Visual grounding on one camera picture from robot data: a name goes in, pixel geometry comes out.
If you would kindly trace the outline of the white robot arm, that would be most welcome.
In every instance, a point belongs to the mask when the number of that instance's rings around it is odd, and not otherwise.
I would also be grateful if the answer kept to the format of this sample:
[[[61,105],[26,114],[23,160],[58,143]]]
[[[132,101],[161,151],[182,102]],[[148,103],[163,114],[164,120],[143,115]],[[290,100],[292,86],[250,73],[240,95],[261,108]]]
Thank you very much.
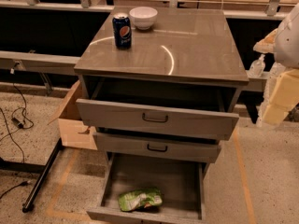
[[[260,124],[278,126],[299,104],[299,4],[253,49],[273,53],[275,62],[285,67],[276,81],[269,80],[269,96],[259,114]]]

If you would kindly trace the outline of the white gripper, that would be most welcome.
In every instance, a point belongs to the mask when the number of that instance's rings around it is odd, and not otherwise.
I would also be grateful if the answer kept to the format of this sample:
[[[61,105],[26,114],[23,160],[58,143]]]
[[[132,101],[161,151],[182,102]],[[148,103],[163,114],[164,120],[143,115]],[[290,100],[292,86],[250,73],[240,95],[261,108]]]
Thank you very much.
[[[263,93],[270,104],[262,102],[260,105],[258,127],[277,127],[299,103],[299,70],[285,71],[281,63],[273,63]]]

